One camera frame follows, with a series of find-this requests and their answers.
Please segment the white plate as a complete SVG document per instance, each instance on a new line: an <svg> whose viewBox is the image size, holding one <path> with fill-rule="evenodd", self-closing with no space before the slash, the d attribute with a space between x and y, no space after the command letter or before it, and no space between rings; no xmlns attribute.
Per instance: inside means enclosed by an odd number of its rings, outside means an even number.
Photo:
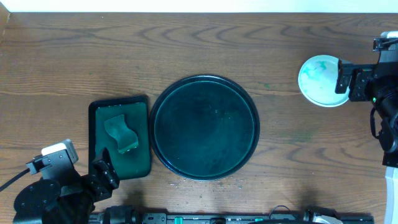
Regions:
<svg viewBox="0 0 398 224"><path fill-rule="evenodd" d="M331 55L317 55L308 59L298 73L298 86L306 99L315 105L331 108L349 100L345 93L335 93L339 59Z"/></svg>

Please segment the dark green sponge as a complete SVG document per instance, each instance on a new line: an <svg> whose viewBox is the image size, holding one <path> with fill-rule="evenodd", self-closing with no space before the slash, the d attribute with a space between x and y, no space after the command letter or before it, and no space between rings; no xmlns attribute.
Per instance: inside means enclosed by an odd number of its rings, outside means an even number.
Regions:
<svg viewBox="0 0 398 224"><path fill-rule="evenodd" d="M104 122L104 128L107 134L116 141L119 153L124 154L139 146L138 136L127 126L124 114L107 119Z"/></svg>

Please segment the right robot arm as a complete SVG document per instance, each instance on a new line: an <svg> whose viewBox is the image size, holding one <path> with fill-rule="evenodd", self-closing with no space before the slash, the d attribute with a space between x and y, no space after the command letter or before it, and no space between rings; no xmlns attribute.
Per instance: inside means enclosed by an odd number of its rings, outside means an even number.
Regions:
<svg viewBox="0 0 398 224"><path fill-rule="evenodd" d="M335 93L349 91L350 101L372 104L370 127L384 151L386 213L384 223L397 224L397 62L355 65L338 61Z"/></svg>

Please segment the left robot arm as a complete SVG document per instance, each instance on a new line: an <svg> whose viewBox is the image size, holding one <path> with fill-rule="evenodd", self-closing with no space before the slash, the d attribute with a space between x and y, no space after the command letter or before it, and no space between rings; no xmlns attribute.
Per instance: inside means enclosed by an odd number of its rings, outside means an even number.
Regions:
<svg viewBox="0 0 398 224"><path fill-rule="evenodd" d="M110 198L119 177L104 148L81 176L66 149L27 163L42 178L23 189L14 201L14 223L88 223L95 203Z"/></svg>

